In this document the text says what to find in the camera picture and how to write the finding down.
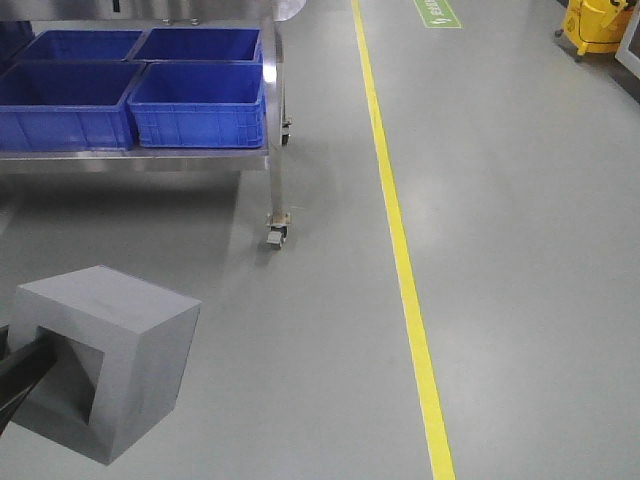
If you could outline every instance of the stainless steel cart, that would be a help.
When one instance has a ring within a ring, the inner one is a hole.
[[[257,150],[154,149],[122,152],[0,151],[0,174],[241,171],[269,172],[271,213],[267,242],[281,248],[291,222],[282,195],[282,146],[290,121],[284,108],[283,47],[278,23],[295,16],[306,0],[6,0],[0,21],[160,20],[165,23],[252,22],[261,29],[267,96],[267,141]]]

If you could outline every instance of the gray cube block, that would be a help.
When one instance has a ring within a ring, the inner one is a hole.
[[[21,285],[9,348],[47,333],[58,362],[14,421],[111,463],[173,410],[199,311],[102,266]]]

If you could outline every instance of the caster wheel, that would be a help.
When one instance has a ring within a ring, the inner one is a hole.
[[[287,240],[287,230],[281,227],[271,227],[267,235],[267,243],[276,250],[281,250]]]

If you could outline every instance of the gray floor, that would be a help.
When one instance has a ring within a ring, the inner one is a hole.
[[[205,306],[176,410],[125,455],[106,468],[11,425],[0,478],[429,478],[349,3],[284,30],[285,252],[263,247],[264,173],[9,179],[3,322],[17,284],[100,263]]]
[[[363,2],[462,480],[640,478],[640,107],[555,0]],[[284,25],[286,251],[238,176],[11,178],[19,283],[98,263],[205,301],[175,412],[109,468],[12,425],[0,478],[430,478],[351,6]]]
[[[458,476],[640,478],[640,107],[554,0],[451,3],[363,9]]]

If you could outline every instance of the blue plastic crate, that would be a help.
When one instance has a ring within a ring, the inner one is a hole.
[[[126,60],[141,36],[139,30],[49,30],[40,34],[18,60]]]
[[[146,62],[258,62],[261,60],[260,30],[155,28],[133,58]]]
[[[261,147],[263,102],[257,64],[153,64],[129,98],[145,147]]]
[[[133,145],[126,99],[144,67],[21,63],[0,77],[0,150],[118,150]]]
[[[30,22],[0,22],[0,60],[10,59],[31,40]]]

